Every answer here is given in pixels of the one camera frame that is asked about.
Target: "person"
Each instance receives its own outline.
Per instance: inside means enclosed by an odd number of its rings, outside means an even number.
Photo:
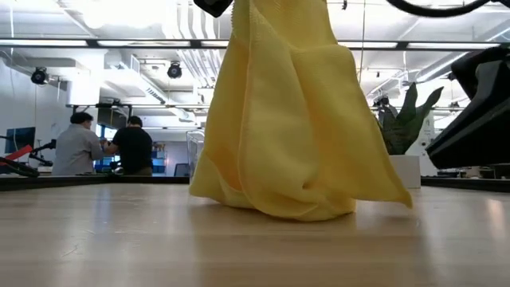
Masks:
[[[104,157],[96,133],[90,130],[94,118],[87,112],[71,116],[71,125],[57,137],[52,175],[94,173],[93,161]]]
[[[132,116],[127,127],[121,128],[111,143],[104,145],[109,155],[120,153],[125,175],[152,176],[152,138],[142,129],[142,119]]]

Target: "white ceiling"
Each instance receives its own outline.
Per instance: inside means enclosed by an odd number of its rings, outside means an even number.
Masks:
[[[177,1],[178,8],[171,12],[169,3]],[[413,3],[436,6],[455,6],[462,0],[427,1],[414,0]],[[166,38],[163,27],[171,13],[176,13],[176,21],[180,21],[180,10],[187,3],[189,6],[189,22],[187,29],[191,37],[197,38],[193,31],[191,19],[194,16],[194,5],[187,0],[100,0],[94,6],[93,0],[0,0],[0,37],[10,37],[14,28],[15,37],[99,37],[99,38]],[[389,6],[384,0],[349,0],[346,10],[342,10],[343,0],[328,0],[331,27],[339,40],[386,40],[386,41],[487,41],[493,36],[508,30],[510,27],[510,10],[499,4],[487,5],[471,14],[457,18],[436,19],[417,18],[405,14]],[[10,23],[10,5],[14,9],[14,22]],[[204,21],[206,15],[201,14],[202,32],[206,32]],[[97,22],[103,22],[98,29]],[[214,19],[214,32],[217,38],[228,39],[231,32],[230,10],[219,19]],[[507,41],[510,33],[500,35],[498,41]],[[31,57],[80,58],[82,49],[55,49],[50,52],[44,49],[19,49],[19,53]],[[183,59],[175,50],[170,49],[133,49],[122,50],[121,53],[135,55],[141,64],[142,73],[149,77],[163,91],[192,91],[196,79],[187,69]],[[353,52],[358,68],[361,65],[362,53]],[[365,93],[373,91],[396,73],[405,70],[422,71],[432,69],[441,61],[451,57],[447,52],[364,52],[361,86]],[[168,65],[172,61],[181,61],[183,76],[171,80],[166,75]],[[206,62],[207,72],[211,72]],[[115,80],[119,75],[111,74],[110,81],[124,90],[130,91],[128,85]],[[387,92],[398,91],[397,81],[383,86]],[[114,95],[111,90],[104,90],[105,95]],[[446,87],[444,94],[453,90]]]

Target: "computer monitor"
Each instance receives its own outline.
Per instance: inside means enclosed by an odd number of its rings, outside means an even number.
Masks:
[[[6,154],[11,154],[27,145],[33,147],[35,143],[35,127],[9,128],[7,129],[6,137],[8,138],[6,139]]]

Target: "yellow cloth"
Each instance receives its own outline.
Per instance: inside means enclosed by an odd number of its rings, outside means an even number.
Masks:
[[[355,199],[412,206],[326,0],[234,3],[190,193],[301,221],[350,213]]]

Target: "table surface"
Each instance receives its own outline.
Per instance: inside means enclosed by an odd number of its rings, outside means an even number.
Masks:
[[[187,186],[0,193],[2,286],[504,286],[510,197],[423,187],[415,208],[360,202],[299,223]]]

